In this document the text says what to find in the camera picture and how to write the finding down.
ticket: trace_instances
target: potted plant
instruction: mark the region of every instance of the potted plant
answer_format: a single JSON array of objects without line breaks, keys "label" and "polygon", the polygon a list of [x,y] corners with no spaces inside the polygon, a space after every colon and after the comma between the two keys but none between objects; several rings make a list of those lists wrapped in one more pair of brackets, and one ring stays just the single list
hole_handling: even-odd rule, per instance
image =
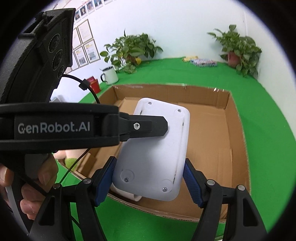
[{"label": "potted plant", "polygon": [[236,32],[236,25],[229,25],[228,32],[222,32],[215,28],[214,30],[220,32],[222,36],[217,36],[213,32],[207,34],[213,36],[216,41],[222,44],[221,58],[228,62],[230,67],[236,68],[238,72],[241,72],[243,76],[250,73],[253,76],[257,76],[257,65],[259,62],[259,56],[262,52],[260,48],[256,46],[254,39],[249,36],[240,36]]},{"label": "potted plant", "polygon": [[163,51],[155,42],[156,40],[150,40],[148,34],[126,35],[124,31],[124,35],[116,38],[112,45],[104,45],[106,51],[102,51],[100,55],[106,63],[110,60],[116,69],[123,68],[124,72],[132,74],[142,62],[139,56],[153,58],[157,51]]}]

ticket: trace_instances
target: green tablecloth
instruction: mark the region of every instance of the green tablecloth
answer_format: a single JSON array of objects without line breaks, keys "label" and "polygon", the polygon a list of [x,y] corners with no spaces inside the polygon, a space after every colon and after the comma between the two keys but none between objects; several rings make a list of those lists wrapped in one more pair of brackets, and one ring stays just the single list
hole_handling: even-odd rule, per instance
[{"label": "green tablecloth", "polygon": [[[119,73],[118,84],[185,83],[230,90],[245,132],[250,162],[252,198],[269,230],[281,214],[295,184],[296,142],[291,129],[270,95],[255,79],[243,78],[226,64],[198,68],[181,59],[143,63],[135,74]],[[108,87],[101,85],[102,92]],[[91,94],[81,103],[92,103]],[[58,180],[65,173],[60,168]],[[64,184],[78,180],[69,175]],[[150,215],[107,198],[97,208],[108,241],[191,240],[196,223]],[[220,224],[217,235],[222,235]]]}]

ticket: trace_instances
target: camera lens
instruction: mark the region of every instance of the camera lens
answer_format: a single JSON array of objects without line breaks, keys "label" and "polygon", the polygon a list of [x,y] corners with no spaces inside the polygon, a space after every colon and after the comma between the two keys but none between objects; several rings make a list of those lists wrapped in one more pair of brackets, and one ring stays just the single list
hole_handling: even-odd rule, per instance
[{"label": "camera lens", "polygon": [[55,36],[52,37],[52,39],[50,40],[49,46],[48,46],[48,51],[50,53],[52,53],[53,51],[56,50],[58,44],[59,44],[59,39],[60,39],[60,35],[56,34]]},{"label": "camera lens", "polygon": [[65,71],[65,67],[62,65],[59,69],[57,77],[60,78],[62,76],[62,74],[64,73],[64,71]]},{"label": "camera lens", "polygon": [[54,70],[56,70],[59,66],[59,64],[61,63],[62,61],[62,57],[63,57],[63,53],[62,53],[62,50],[59,50],[56,54],[56,56],[54,57],[54,60],[52,62],[52,68]]}]

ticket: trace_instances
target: human hand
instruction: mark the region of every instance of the human hand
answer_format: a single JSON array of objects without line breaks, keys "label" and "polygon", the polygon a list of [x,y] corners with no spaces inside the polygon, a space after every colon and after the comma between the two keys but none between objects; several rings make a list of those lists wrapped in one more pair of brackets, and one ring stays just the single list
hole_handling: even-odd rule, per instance
[{"label": "human hand", "polygon": [[[57,179],[57,172],[58,166],[56,160],[53,155],[50,154],[48,159],[38,170],[38,180],[35,182],[48,192]],[[0,164],[0,191],[8,204],[9,202],[5,196],[4,187],[12,184],[13,177],[14,173]],[[24,199],[21,200],[20,207],[22,211],[27,214],[29,219],[34,220],[45,197],[27,183],[22,186],[22,196]]]}]

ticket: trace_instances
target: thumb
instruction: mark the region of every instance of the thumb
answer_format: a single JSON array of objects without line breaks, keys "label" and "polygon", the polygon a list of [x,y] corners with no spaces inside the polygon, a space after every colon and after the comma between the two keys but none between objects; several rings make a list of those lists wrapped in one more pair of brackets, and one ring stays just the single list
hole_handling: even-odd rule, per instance
[{"label": "thumb", "polygon": [[7,187],[12,184],[14,173],[6,166],[0,164],[0,186]]}]

